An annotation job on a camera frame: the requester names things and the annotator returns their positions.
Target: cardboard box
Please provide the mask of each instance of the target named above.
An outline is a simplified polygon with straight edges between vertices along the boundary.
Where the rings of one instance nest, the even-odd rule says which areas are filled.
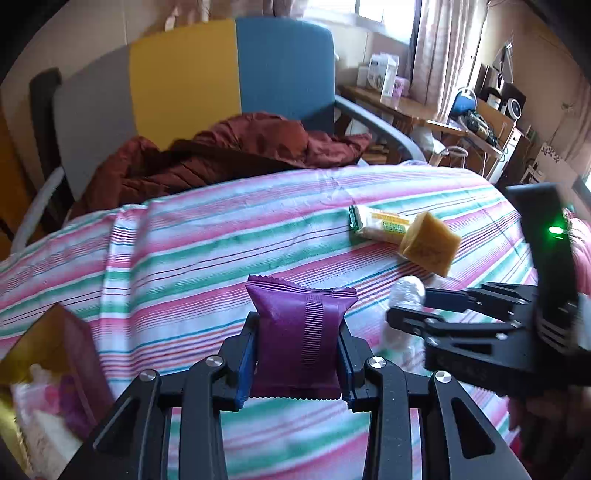
[[[0,362],[0,472],[3,468],[21,473],[30,470],[12,407],[10,385],[31,381],[29,367],[33,364],[56,375],[70,374],[74,378],[91,425],[96,425],[114,402],[90,326],[55,304],[29,327]]]
[[[374,53],[369,61],[368,87],[391,97],[398,73],[398,56]]]
[[[495,110],[493,107],[488,105],[488,103],[480,99],[478,99],[476,112],[482,115],[482,118],[486,120],[487,123],[494,129],[495,135],[499,138],[499,144],[497,148],[499,150],[505,148],[505,145],[513,135],[515,122],[505,114]]]

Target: striped bedsheet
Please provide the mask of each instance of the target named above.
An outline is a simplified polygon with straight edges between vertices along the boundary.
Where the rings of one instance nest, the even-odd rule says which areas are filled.
[[[402,259],[396,247],[358,238],[348,207],[405,215],[424,210],[462,236],[446,279]],[[461,289],[483,281],[533,283],[519,217],[478,175],[427,166],[348,167],[245,179],[77,219],[0,264],[0,357],[60,302],[92,326],[105,375],[120,394],[145,368],[187,369],[240,332],[253,307],[249,274],[304,286],[355,287],[353,335],[405,369],[421,369],[419,344],[381,345],[388,290],[404,275]],[[470,322],[477,315],[450,314]],[[506,401],[466,386],[509,440]],[[170,478],[177,477],[178,415]],[[222,415],[231,478],[361,478],[369,417],[342,401],[257,398]],[[413,415],[415,477],[420,473]]]

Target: brown box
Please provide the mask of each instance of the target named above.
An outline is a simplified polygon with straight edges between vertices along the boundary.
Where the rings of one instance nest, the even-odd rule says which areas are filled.
[[[499,138],[497,148],[500,150],[505,148],[505,145],[513,135],[515,122],[504,113],[495,110],[488,103],[483,102],[480,99],[478,99],[476,111],[482,115],[482,118],[493,128],[495,135]]]
[[[89,325],[55,304],[29,327],[0,362],[0,472],[18,469],[15,462],[22,470],[28,469],[10,385],[31,381],[29,367],[33,364],[57,375],[72,375],[91,425],[96,425],[114,402]]]

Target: metal screw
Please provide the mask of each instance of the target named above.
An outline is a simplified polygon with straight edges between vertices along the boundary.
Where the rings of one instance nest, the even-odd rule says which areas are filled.
[[[380,356],[373,356],[368,360],[368,364],[372,368],[383,368],[386,366],[386,360]]]
[[[435,372],[435,380],[438,380],[441,383],[449,383],[452,381],[452,374],[445,370],[440,370],[439,372]]]
[[[156,378],[156,371],[151,368],[139,373],[139,379],[142,382],[151,382],[154,378]]]
[[[219,367],[223,363],[223,358],[219,355],[211,355],[205,359],[205,363],[210,367]]]

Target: yellow panel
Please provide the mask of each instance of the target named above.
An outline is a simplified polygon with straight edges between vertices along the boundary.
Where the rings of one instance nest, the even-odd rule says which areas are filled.
[[[129,82],[138,133],[160,148],[239,114],[234,21],[178,28],[133,43]]]
[[[10,133],[0,105],[0,218],[6,222],[12,233],[16,233],[22,218],[25,216],[31,198],[27,181],[17,154],[12,144]],[[38,227],[32,240],[43,237]],[[4,260],[10,252],[11,241],[0,231],[0,260]]]

